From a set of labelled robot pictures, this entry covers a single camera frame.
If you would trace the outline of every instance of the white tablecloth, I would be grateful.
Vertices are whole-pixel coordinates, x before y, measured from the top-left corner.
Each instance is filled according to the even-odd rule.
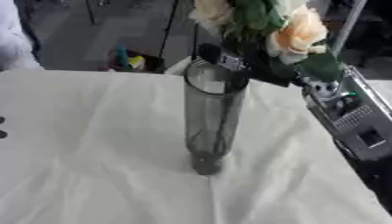
[[[0,223],[391,223],[295,87],[252,81],[223,173],[196,175],[183,89],[170,75],[0,73]]]

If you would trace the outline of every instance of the white sleeve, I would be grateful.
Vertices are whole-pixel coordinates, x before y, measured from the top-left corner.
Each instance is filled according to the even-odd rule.
[[[40,68],[32,55],[32,44],[22,31],[13,0],[0,0],[0,67],[3,70]]]

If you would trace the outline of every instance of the artificial flower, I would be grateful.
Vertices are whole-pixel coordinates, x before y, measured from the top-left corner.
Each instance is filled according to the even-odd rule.
[[[267,50],[271,57],[279,56],[286,64],[305,60],[309,53],[325,53],[325,45],[315,45],[325,39],[327,29],[315,9],[302,5],[294,10],[288,24],[267,38]]]
[[[195,0],[195,8],[190,18],[213,34],[219,33],[220,28],[230,21],[233,13],[226,0]]]

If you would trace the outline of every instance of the flower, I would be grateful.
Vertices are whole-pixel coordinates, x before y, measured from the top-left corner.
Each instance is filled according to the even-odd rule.
[[[190,18],[212,34],[219,33],[220,28],[231,20],[233,13],[226,0],[195,0],[195,8]]]
[[[326,38],[327,29],[315,9],[302,5],[294,10],[288,24],[267,38],[269,56],[286,64],[305,60],[308,53],[325,53],[325,45],[314,45]]]
[[[292,12],[301,5],[305,5],[309,0],[277,0],[275,5],[276,12],[283,18],[291,16]]]

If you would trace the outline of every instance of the gray floor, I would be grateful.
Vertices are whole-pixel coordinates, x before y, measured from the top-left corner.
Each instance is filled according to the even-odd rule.
[[[112,0],[94,14],[98,25],[91,25],[84,0],[67,0],[69,7],[52,2],[38,6],[33,26],[43,42],[40,54],[47,69],[96,70],[105,65],[108,53],[126,46],[153,56],[159,55],[173,0]],[[179,1],[171,34],[164,49],[168,67],[189,55],[193,23],[187,18],[191,1]],[[214,41],[201,32],[201,41]]]

